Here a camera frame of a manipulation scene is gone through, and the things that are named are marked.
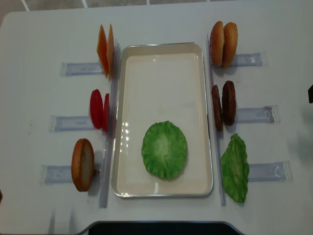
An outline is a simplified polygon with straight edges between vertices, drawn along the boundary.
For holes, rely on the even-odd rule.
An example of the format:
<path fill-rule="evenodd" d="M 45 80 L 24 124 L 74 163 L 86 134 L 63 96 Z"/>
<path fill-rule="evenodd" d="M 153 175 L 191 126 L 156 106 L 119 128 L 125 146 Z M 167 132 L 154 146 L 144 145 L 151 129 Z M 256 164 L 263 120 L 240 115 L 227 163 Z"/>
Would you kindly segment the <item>green lettuce leaf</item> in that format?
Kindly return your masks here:
<path fill-rule="evenodd" d="M 222 155 L 222 178 L 225 192 L 234 201 L 244 203 L 248 191 L 249 164 L 245 142 L 235 133 Z"/>
<path fill-rule="evenodd" d="M 185 135 L 170 121 L 156 122 L 145 133 L 141 155 L 147 172 L 162 180 L 173 180 L 187 162 Z"/>

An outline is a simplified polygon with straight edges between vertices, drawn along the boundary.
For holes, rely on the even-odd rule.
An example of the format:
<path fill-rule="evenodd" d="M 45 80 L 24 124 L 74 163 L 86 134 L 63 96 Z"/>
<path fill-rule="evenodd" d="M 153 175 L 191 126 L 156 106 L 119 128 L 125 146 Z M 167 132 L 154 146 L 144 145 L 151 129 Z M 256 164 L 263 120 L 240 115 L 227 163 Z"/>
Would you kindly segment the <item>white rectangular metal tray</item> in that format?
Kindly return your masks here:
<path fill-rule="evenodd" d="M 205 196 L 213 170 L 203 51 L 196 43 L 126 47 L 121 56 L 112 189 L 121 198 Z M 172 123 L 186 138 L 187 158 L 170 180 L 142 158 L 151 126 Z"/>

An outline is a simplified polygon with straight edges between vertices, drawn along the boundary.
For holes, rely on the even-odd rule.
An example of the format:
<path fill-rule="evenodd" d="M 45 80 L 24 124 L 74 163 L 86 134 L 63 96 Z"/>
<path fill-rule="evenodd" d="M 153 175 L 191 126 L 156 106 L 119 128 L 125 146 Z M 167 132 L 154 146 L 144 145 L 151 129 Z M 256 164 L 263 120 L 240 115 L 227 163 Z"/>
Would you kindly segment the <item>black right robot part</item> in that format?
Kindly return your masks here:
<path fill-rule="evenodd" d="M 313 103 L 313 85 L 308 89 L 309 103 Z"/>

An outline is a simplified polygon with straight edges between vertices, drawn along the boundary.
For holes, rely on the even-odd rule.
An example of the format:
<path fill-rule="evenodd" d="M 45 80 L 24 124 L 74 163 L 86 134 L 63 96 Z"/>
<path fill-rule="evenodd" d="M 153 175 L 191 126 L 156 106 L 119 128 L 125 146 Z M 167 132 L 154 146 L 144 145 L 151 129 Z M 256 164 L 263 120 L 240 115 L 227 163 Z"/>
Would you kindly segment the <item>bread slice in left rack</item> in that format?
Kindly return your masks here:
<path fill-rule="evenodd" d="M 71 177 L 79 192 L 89 190 L 94 177 L 94 151 L 88 139 L 79 139 L 74 147 Z"/>

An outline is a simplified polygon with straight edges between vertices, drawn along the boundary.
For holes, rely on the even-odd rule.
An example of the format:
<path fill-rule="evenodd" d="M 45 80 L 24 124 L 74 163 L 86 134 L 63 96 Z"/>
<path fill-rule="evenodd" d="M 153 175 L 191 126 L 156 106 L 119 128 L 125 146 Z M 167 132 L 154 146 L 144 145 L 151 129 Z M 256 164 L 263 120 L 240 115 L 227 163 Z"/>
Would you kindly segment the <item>right clear acrylic rail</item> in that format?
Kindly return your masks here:
<path fill-rule="evenodd" d="M 209 50 L 209 34 L 206 36 L 206 54 L 207 54 L 207 64 L 208 64 L 208 75 L 209 75 L 209 84 L 210 84 L 210 91 L 214 86 L 213 81 L 213 73 L 212 73 L 212 64 L 211 64 L 211 57 L 210 57 L 210 50 Z M 214 128 L 214 139 L 215 139 L 215 152 L 216 152 L 216 163 L 217 163 L 217 175 L 218 175 L 218 184 L 219 184 L 219 195 L 220 195 L 220 202 L 221 206 L 226 206 L 226 197 L 225 191 L 223 188 L 223 178 L 222 178 L 222 167 L 221 167 L 221 158 L 220 158 L 220 146 L 219 146 L 219 132 L 215 127 L 215 118 L 214 118 L 214 109 L 212 107 L 212 119 L 213 119 L 213 128 Z"/>

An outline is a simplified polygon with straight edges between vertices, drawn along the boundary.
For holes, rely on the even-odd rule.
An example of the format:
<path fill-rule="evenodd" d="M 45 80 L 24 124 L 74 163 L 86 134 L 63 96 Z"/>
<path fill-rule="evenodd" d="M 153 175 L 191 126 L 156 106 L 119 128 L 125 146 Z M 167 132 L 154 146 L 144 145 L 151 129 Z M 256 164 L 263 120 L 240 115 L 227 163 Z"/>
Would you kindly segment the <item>clear left bread pusher track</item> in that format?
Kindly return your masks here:
<path fill-rule="evenodd" d="M 41 165 L 39 183 L 41 185 L 72 184 L 70 165 Z"/>

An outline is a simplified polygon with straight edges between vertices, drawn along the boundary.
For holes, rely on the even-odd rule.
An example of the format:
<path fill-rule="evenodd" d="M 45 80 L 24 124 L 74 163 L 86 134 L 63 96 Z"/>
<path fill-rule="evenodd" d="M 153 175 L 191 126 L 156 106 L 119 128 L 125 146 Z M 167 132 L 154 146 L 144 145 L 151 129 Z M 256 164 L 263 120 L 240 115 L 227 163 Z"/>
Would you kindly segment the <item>clear cheese pusher track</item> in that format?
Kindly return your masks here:
<path fill-rule="evenodd" d="M 99 62 L 96 63 L 62 63 L 60 76 L 96 75 L 104 71 Z"/>

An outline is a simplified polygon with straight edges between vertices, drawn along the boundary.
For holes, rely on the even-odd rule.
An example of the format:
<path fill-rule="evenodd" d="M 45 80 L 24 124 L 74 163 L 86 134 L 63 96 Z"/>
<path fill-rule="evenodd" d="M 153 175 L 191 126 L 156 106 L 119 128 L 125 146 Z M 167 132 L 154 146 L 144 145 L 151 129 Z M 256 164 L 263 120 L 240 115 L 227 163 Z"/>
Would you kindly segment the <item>sesame bun slice inner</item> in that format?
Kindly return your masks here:
<path fill-rule="evenodd" d="M 224 27 L 221 21 L 217 21 L 211 30 L 209 49 L 212 64 L 214 66 L 221 66 L 224 49 Z"/>

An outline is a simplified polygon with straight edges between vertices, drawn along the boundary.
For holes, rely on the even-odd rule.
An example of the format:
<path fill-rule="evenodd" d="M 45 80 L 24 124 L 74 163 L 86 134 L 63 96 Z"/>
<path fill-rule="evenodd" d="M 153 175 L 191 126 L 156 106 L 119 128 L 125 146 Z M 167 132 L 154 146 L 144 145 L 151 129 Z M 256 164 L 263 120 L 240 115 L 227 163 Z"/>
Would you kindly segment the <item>orange cheese slice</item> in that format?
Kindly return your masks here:
<path fill-rule="evenodd" d="M 109 66 L 109 75 L 111 79 L 113 78 L 114 53 L 115 53 L 114 36 L 113 36 L 112 25 L 110 24 L 108 44 L 107 44 L 107 60 L 108 60 L 108 66 Z"/>
<path fill-rule="evenodd" d="M 102 25 L 100 25 L 100 29 L 99 29 L 96 51 L 97 51 L 100 65 L 103 69 L 104 75 L 106 78 L 108 78 L 109 65 L 108 65 L 108 59 L 107 59 L 107 38 L 106 38 L 106 34 Z"/>

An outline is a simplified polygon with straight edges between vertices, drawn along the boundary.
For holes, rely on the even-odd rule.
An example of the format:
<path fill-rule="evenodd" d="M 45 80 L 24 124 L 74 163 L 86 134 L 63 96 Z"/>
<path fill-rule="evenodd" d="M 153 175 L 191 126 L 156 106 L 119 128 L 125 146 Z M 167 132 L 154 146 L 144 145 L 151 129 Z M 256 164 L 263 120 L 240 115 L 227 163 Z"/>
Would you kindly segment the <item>brown meat patty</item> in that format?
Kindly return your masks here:
<path fill-rule="evenodd" d="M 236 94 L 234 83 L 229 80 L 223 86 L 222 110 L 225 125 L 233 125 L 236 116 Z"/>
<path fill-rule="evenodd" d="M 212 104 L 214 110 L 214 120 L 215 120 L 215 127 L 218 131 L 223 130 L 223 116 L 222 116 L 222 108 L 220 103 L 220 95 L 218 86 L 214 85 L 211 90 L 212 96 Z"/>

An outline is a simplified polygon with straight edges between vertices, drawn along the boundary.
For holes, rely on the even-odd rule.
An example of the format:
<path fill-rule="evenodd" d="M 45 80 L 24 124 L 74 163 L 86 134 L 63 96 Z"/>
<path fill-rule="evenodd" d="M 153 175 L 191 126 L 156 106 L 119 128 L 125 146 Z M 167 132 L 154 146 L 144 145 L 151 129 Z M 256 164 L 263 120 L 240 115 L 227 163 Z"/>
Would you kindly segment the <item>clear lettuce pusher track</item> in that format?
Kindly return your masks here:
<path fill-rule="evenodd" d="M 287 182 L 292 181 L 292 173 L 289 161 L 250 164 L 249 182 Z"/>

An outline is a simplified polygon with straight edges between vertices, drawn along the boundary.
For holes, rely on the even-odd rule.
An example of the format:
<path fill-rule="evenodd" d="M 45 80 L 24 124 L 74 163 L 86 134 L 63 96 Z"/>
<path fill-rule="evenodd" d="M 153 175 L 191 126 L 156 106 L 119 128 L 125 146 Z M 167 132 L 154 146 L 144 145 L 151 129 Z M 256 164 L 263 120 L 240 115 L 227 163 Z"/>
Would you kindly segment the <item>upright green lettuce leaf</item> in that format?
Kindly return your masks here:
<path fill-rule="evenodd" d="M 244 203 L 248 191 L 249 164 L 245 142 L 235 133 L 222 155 L 222 178 L 225 192 L 234 201 Z"/>

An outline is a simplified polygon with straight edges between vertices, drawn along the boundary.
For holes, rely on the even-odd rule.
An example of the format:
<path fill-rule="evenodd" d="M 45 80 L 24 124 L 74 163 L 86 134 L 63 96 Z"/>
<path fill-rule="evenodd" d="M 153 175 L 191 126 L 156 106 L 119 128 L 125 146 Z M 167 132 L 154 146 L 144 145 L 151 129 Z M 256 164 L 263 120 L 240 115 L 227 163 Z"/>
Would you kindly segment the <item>clear patty pusher track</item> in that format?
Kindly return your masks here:
<path fill-rule="evenodd" d="M 239 108 L 235 123 L 279 123 L 277 105 L 258 108 Z"/>

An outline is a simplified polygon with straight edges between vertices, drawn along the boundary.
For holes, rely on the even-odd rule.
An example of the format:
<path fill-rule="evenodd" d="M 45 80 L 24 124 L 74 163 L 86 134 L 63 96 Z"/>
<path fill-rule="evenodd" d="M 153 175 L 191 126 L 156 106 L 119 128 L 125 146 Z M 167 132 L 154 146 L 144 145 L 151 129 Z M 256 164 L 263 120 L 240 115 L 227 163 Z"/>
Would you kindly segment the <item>inner brown meat patty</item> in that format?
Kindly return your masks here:
<path fill-rule="evenodd" d="M 212 96 L 212 104 L 214 110 L 214 120 L 215 120 L 215 127 L 218 131 L 223 130 L 223 116 L 222 116 L 222 108 L 220 103 L 220 95 L 218 86 L 214 85 L 211 90 Z"/>

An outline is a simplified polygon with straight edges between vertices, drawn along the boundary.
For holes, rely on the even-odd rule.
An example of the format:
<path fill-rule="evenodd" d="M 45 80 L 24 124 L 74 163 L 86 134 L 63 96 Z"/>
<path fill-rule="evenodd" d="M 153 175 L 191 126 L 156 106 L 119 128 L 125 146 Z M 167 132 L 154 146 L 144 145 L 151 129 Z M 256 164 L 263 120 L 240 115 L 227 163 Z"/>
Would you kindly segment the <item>plain bun slice outer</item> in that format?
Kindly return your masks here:
<path fill-rule="evenodd" d="M 224 48 L 222 66 L 225 68 L 230 67 L 236 53 L 238 43 L 238 30 L 237 25 L 229 22 L 224 26 Z"/>

